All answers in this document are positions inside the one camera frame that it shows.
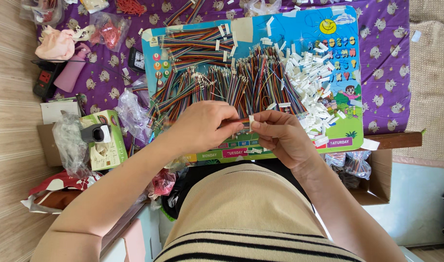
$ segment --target woman's left hand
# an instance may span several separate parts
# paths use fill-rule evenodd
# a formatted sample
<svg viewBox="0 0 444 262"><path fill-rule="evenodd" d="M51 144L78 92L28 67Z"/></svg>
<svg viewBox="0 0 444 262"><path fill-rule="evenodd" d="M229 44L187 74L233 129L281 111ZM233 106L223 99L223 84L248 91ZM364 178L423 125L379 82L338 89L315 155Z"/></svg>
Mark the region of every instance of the woman's left hand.
<svg viewBox="0 0 444 262"><path fill-rule="evenodd" d="M225 119L239 119L235 107L222 101L201 101L189 106L172 127L160 134L181 155L200 153L217 147L243 124L233 122L221 128Z"/></svg>

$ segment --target woven mat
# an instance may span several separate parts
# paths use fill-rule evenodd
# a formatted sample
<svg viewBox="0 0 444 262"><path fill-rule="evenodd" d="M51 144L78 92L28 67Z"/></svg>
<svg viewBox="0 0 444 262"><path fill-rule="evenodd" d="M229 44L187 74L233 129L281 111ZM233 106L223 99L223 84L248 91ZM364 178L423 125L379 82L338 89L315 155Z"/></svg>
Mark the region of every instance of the woven mat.
<svg viewBox="0 0 444 262"><path fill-rule="evenodd" d="M439 21L444 23L444 0L411 0L410 21Z"/></svg>
<svg viewBox="0 0 444 262"><path fill-rule="evenodd" d="M419 30L419 42L410 41L411 114L407 131L427 132L423 146L393 150L393 161L444 167L444 24L410 24Z"/></svg>

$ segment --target clock face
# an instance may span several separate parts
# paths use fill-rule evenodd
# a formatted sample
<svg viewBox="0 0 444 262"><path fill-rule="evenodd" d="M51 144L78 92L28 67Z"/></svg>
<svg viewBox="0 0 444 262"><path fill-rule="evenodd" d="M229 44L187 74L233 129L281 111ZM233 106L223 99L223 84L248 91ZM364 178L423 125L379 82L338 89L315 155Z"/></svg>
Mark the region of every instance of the clock face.
<svg viewBox="0 0 444 262"><path fill-rule="evenodd" d="M144 55L140 52L136 52L135 54L135 67L144 69Z"/></svg>

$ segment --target cardboard box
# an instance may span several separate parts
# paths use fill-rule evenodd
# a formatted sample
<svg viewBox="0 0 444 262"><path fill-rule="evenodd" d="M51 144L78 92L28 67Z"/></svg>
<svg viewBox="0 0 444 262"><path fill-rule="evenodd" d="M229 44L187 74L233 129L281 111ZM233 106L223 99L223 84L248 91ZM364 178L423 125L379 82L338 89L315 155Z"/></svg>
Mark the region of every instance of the cardboard box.
<svg viewBox="0 0 444 262"><path fill-rule="evenodd" d="M39 139L43 146L44 155L46 157L47 166L62 166L62 160L60 159L60 153L58 152L57 145L55 144L54 134L52 128L53 123L38 125Z"/></svg>
<svg viewBox="0 0 444 262"><path fill-rule="evenodd" d="M80 122L82 123L84 128L95 123L106 123L111 128L111 142L107 144L94 142L89 143L91 170L98 171L114 168L128 158L125 143L123 142L122 131L120 129L119 117L117 116L116 111L100 111L98 113L80 118ZM96 148L100 148L102 146L107 147L107 152L105 154L100 154L96 150Z"/></svg>
<svg viewBox="0 0 444 262"><path fill-rule="evenodd" d="M371 167L369 180L361 179L359 188L349 189L350 193L361 205L390 203L392 150L372 151L366 161Z"/></svg>

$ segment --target pink spray bottle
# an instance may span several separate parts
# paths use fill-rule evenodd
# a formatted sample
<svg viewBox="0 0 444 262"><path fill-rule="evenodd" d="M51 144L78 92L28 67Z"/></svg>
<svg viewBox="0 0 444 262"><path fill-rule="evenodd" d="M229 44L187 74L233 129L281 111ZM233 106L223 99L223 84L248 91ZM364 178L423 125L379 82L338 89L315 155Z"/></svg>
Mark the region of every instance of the pink spray bottle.
<svg viewBox="0 0 444 262"><path fill-rule="evenodd" d="M84 61L86 55L91 52L89 47L83 43L75 49L81 49L78 54L70 58L70 62L67 63L62 73L54 81L54 85L62 89L65 92L72 92L75 86L78 75L85 66L84 62L73 62L73 61Z"/></svg>

